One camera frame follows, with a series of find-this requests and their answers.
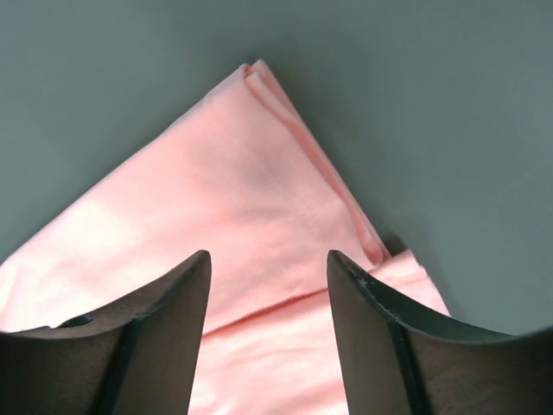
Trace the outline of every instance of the green-gray surface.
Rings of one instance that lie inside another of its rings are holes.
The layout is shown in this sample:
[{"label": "green-gray surface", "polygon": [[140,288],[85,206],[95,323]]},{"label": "green-gray surface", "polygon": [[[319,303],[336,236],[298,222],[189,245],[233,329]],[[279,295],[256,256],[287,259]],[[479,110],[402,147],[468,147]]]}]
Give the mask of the green-gray surface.
[{"label": "green-gray surface", "polygon": [[0,3],[0,259],[243,61],[454,316],[553,323],[550,0]]}]

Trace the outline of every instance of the folded cloth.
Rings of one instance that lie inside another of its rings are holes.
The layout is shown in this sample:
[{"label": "folded cloth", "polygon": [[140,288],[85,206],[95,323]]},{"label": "folded cloth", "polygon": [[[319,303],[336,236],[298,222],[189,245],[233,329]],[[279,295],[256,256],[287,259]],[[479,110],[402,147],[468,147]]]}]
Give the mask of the folded cloth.
[{"label": "folded cloth", "polygon": [[395,258],[269,68],[242,66],[0,266],[0,329],[56,326],[199,249],[212,288],[193,414],[346,413],[326,259],[447,313]]}]

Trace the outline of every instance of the fabric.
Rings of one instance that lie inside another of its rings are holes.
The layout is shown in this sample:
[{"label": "fabric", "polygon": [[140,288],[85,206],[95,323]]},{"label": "fabric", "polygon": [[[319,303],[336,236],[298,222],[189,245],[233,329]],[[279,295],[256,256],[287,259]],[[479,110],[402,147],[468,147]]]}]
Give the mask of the fabric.
[{"label": "fabric", "polygon": [[192,414],[346,413],[327,296],[331,249],[447,313],[410,252],[391,258],[260,61],[0,266],[0,329],[56,326],[199,249],[212,254],[213,275]]}]

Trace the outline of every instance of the pink towel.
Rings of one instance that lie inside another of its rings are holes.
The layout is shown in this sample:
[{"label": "pink towel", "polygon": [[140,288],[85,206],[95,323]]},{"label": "pink towel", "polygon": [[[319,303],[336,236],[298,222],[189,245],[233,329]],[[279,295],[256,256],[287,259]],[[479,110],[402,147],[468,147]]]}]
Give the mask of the pink towel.
[{"label": "pink towel", "polygon": [[327,296],[330,249],[447,313],[409,252],[391,258],[258,62],[2,264],[0,329],[56,326],[199,249],[212,254],[213,276],[193,414],[347,412]]}]

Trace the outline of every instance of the towel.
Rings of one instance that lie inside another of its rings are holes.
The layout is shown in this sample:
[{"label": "towel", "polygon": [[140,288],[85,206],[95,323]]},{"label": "towel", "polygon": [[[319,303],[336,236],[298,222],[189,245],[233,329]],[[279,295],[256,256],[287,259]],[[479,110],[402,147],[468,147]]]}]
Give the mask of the towel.
[{"label": "towel", "polygon": [[0,266],[0,329],[57,326],[199,249],[212,254],[213,275],[192,414],[347,413],[327,294],[331,249],[447,314],[414,256],[388,253],[259,61]]}]

